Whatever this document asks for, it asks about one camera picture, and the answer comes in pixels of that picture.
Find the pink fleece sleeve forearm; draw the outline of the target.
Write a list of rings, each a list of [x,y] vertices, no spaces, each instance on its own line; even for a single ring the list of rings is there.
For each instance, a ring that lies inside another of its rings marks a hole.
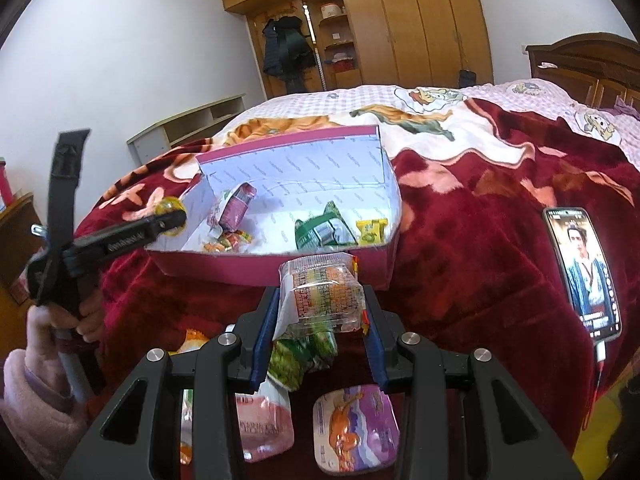
[[[46,386],[12,351],[2,367],[1,442],[28,478],[57,479],[88,425],[85,409]]]

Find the left hand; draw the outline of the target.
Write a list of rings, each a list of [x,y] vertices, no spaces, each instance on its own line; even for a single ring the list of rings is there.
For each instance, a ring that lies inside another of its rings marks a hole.
[[[75,318],[57,304],[29,308],[27,313],[25,366],[45,385],[57,393],[68,393],[70,385],[58,357],[55,335],[58,330],[71,330],[92,344],[104,333],[102,292],[95,289],[79,306]]]

